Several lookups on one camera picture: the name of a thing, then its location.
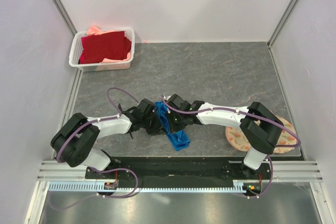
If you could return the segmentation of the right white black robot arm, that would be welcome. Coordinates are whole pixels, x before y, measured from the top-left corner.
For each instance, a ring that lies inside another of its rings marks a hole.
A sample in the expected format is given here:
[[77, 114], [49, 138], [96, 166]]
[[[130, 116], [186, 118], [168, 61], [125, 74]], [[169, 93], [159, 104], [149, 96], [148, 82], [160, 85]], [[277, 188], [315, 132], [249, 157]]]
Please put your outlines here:
[[171, 112], [195, 116], [202, 125], [213, 124], [241, 129], [250, 143], [240, 166], [241, 174], [248, 179], [259, 173], [262, 162], [274, 152], [285, 129], [283, 123], [259, 102], [242, 107], [218, 106], [204, 102], [198, 109], [178, 109], [172, 103], [165, 105]]

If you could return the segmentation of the blue cloth napkin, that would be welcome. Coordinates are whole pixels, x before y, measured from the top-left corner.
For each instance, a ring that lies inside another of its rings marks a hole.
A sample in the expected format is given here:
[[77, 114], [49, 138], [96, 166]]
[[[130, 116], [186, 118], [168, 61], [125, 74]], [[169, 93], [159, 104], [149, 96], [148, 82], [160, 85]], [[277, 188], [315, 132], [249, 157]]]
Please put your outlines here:
[[180, 130], [176, 133], [170, 132], [171, 123], [169, 122], [169, 118], [167, 116], [168, 108], [163, 102], [155, 102], [156, 113], [159, 118], [159, 121], [163, 127], [165, 135], [167, 136], [168, 140], [172, 144], [173, 148], [176, 151], [180, 151], [185, 149], [190, 144], [190, 139], [187, 134]]

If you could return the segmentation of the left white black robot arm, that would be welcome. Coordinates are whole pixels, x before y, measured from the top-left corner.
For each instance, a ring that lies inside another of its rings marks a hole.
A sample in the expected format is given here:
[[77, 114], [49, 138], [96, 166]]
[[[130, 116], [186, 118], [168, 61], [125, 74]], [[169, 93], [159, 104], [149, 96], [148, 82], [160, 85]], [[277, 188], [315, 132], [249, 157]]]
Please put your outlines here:
[[82, 113], [74, 114], [52, 138], [50, 145], [56, 152], [56, 161], [70, 167], [85, 165], [97, 170], [103, 178], [111, 178], [115, 165], [102, 150], [93, 148], [96, 140], [118, 134], [132, 134], [144, 129], [148, 135], [164, 134], [156, 112], [150, 109], [140, 113], [138, 109], [102, 118], [90, 118]]

